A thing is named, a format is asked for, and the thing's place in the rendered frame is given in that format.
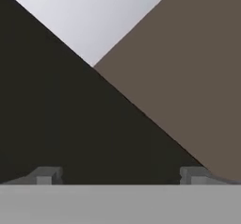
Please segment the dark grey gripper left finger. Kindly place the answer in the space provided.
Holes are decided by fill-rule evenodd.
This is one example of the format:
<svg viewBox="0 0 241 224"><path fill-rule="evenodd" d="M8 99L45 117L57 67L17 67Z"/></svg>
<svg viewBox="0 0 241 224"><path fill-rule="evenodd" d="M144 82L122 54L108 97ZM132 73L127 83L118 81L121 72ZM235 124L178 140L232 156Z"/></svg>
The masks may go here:
<svg viewBox="0 0 241 224"><path fill-rule="evenodd" d="M63 184L62 167L38 167L28 175L10 180L6 184Z"/></svg>

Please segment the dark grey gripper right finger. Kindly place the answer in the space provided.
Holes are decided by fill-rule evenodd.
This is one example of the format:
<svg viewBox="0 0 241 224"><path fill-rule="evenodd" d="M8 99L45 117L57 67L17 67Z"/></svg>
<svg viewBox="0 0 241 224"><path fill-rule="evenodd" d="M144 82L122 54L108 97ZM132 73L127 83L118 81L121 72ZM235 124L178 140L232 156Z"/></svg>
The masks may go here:
<svg viewBox="0 0 241 224"><path fill-rule="evenodd" d="M180 184L241 184L212 174L204 167L181 167Z"/></svg>

